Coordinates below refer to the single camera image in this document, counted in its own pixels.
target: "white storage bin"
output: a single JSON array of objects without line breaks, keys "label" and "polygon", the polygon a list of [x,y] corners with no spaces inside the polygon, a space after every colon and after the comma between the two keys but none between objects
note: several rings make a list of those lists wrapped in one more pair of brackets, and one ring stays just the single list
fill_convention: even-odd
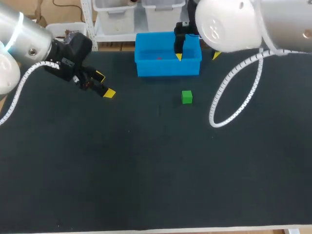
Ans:
[{"label": "white storage bin", "polygon": [[135,7],[130,0],[93,0],[104,34],[128,34],[135,30]]},{"label": "white storage bin", "polygon": [[173,31],[180,21],[185,0],[142,0],[150,32]]},{"label": "white storage bin", "polygon": [[71,32],[80,32],[87,35],[87,24],[84,22],[76,22],[76,23],[52,23],[46,26],[46,29],[49,30],[53,38],[57,37],[66,37],[66,30]]}]

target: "white cable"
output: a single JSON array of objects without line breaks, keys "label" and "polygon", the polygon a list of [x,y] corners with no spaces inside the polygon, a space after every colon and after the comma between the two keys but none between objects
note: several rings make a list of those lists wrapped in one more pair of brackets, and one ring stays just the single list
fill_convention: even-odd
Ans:
[{"label": "white cable", "polygon": [[[301,52],[297,52],[297,51],[290,51],[290,50],[279,50],[279,54],[289,54],[289,53],[295,53],[295,54],[301,54]],[[228,74],[227,76],[224,78],[222,84],[220,85],[218,92],[216,93],[214,100],[211,104],[210,107],[210,112],[209,112],[209,122],[211,124],[212,127],[214,128],[220,128],[223,127],[225,125],[227,125],[228,123],[230,123],[232,120],[234,120],[247,106],[248,102],[250,101],[250,99],[252,98],[252,96],[254,95],[254,92],[258,86],[259,80],[261,78],[261,73],[262,73],[262,67],[263,67],[263,59],[269,56],[275,55],[273,53],[273,51],[271,50],[267,50],[265,52],[263,52],[263,50],[260,49],[260,53],[256,54],[244,61],[242,61],[240,64],[238,64],[235,68],[233,68]],[[238,110],[231,115],[227,120],[221,122],[221,123],[215,123],[215,109],[220,101],[220,98],[225,90],[225,88],[228,86],[228,84],[230,83],[230,81],[234,78],[234,76],[239,73],[243,68],[247,67],[248,65],[259,61],[259,66],[258,66],[258,72],[257,75],[255,77],[255,81],[253,83],[252,89],[250,90],[247,98],[245,99],[245,101],[243,102],[243,104],[238,108]]]},{"label": "white cable", "polygon": [[12,101],[12,104],[9,108],[9,110],[7,111],[7,113],[5,114],[5,116],[0,119],[0,126],[3,125],[7,120],[8,118],[11,116],[11,114],[13,113],[15,107],[16,107],[16,104],[19,100],[19,97],[20,97],[20,93],[23,89],[23,86],[26,82],[26,80],[28,79],[28,77],[30,76],[30,74],[36,70],[37,68],[39,67],[42,67],[42,66],[48,66],[48,67],[52,67],[52,68],[56,68],[56,69],[59,69],[59,65],[56,64],[56,63],[53,63],[53,62],[48,62],[48,61],[42,61],[42,62],[38,62],[36,63],[35,65],[31,66],[27,72],[24,74],[24,76],[22,77],[22,79],[20,80],[19,82],[19,85],[18,85],[18,88],[16,90],[16,93],[14,95],[14,98],[13,98],[13,101]]},{"label": "white cable", "polygon": [[256,19],[257,20],[257,23],[258,23],[258,28],[260,30],[260,33],[262,35],[262,38],[266,44],[266,46],[276,55],[278,56],[282,56],[282,55],[285,55],[283,54],[283,51],[282,50],[278,50],[273,41],[271,40],[270,36],[269,36],[269,33],[268,33],[268,30],[267,30],[267,27],[265,26],[265,22],[264,22],[264,19],[262,17],[262,13],[261,13],[261,0],[255,0],[254,2],[254,12],[255,12],[255,15],[256,15]]}]

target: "robotic arm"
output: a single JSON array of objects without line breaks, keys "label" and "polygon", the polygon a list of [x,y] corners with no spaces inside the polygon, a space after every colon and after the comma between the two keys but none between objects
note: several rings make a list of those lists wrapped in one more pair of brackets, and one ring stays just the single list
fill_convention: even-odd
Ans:
[{"label": "robotic arm", "polygon": [[52,34],[0,2],[0,97],[9,93],[20,79],[19,62],[25,67],[45,61],[45,70],[63,80],[74,80],[82,89],[91,89],[101,97],[115,92],[102,83],[105,76],[83,61],[92,50],[92,41],[75,33],[69,43],[52,38]]},{"label": "robotic arm", "polygon": [[200,35],[220,52],[263,45],[276,55],[312,52],[312,0],[189,0],[188,11],[190,23],[175,28],[178,58],[185,34]]}]

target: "black cable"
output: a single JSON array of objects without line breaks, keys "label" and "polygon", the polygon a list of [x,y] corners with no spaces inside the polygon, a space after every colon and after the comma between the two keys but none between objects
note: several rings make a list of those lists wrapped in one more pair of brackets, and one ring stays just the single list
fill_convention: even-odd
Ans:
[{"label": "black cable", "polygon": [[199,35],[192,35],[192,34],[188,34],[190,37],[192,37],[192,38],[198,38],[199,37]]},{"label": "black cable", "polygon": [[81,22],[84,22],[84,23],[85,23],[85,21],[83,21],[83,19],[82,19],[83,11],[82,11],[82,8],[81,8],[80,6],[72,5],[72,4],[70,4],[70,5],[58,5],[58,4],[56,4],[54,1],[55,1],[55,0],[52,0],[52,3],[53,3],[54,6],[61,6],[61,7],[62,7],[62,6],[74,6],[74,7],[79,8],[79,10],[80,10],[80,20],[81,20]]}]

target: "coiled white cable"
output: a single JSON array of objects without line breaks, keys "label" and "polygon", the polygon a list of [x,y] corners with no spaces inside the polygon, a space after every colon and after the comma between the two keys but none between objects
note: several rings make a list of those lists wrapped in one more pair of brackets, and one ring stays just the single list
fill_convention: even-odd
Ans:
[{"label": "coiled white cable", "polygon": [[20,97],[20,93],[21,93],[21,91],[23,89],[23,86],[24,86],[25,82],[27,81],[28,77],[30,76],[30,74],[34,70],[36,70],[37,68],[42,67],[42,66],[48,66],[48,67],[59,69],[59,65],[58,64],[53,63],[53,62],[48,62],[48,61],[38,62],[35,65],[31,66],[27,70],[27,72],[24,74],[22,79],[20,80],[18,88],[16,90],[16,93],[14,95],[14,98],[13,98],[13,101],[12,101],[12,104],[11,104],[9,110],[4,115],[4,117],[2,119],[0,119],[0,126],[3,125],[8,120],[8,118],[11,116],[11,114],[13,113],[13,111],[14,111],[14,109],[16,107],[16,104],[18,103],[18,100],[19,100],[19,97]]},{"label": "coiled white cable", "polygon": [[[289,53],[303,54],[303,53],[297,52],[297,51],[279,50],[279,54],[282,54],[282,55],[287,55]],[[273,56],[273,55],[275,55],[275,54],[271,50],[267,50],[267,51],[263,52],[263,49],[260,49],[259,54],[251,56],[250,58],[242,61],[240,64],[238,64],[235,68],[233,68],[226,75],[226,77],[224,78],[222,84],[220,85],[218,92],[216,93],[214,100],[213,100],[211,107],[210,107],[209,122],[210,122],[212,127],[220,128],[220,127],[227,125],[228,123],[233,121],[245,109],[245,107],[249,103],[250,99],[253,97],[254,92],[257,89],[258,83],[260,81],[261,74],[262,74],[262,67],[263,67],[263,59],[266,57],[269,57],[269,56]],[[247,98],[245,99],[243,104],[238,108],[238,110],[233,115],[231,115],[228,119],[226,119],[225,121],[223,121],[221,123],[215,123],[215,110],[216,110],[216,107],[220,101],[220,98],[221,98],[224,90],[226,89],[226,87],[228,86],[230,81],[234,78],[234,76],[237,73],[239,73],[243,68],[247,67],[248,65],[250,65],[256,61],[259,61],[258,71],[257,71],[257,75],[255,77],[255,81],[253,83],[252,89],[250,90]]]}]

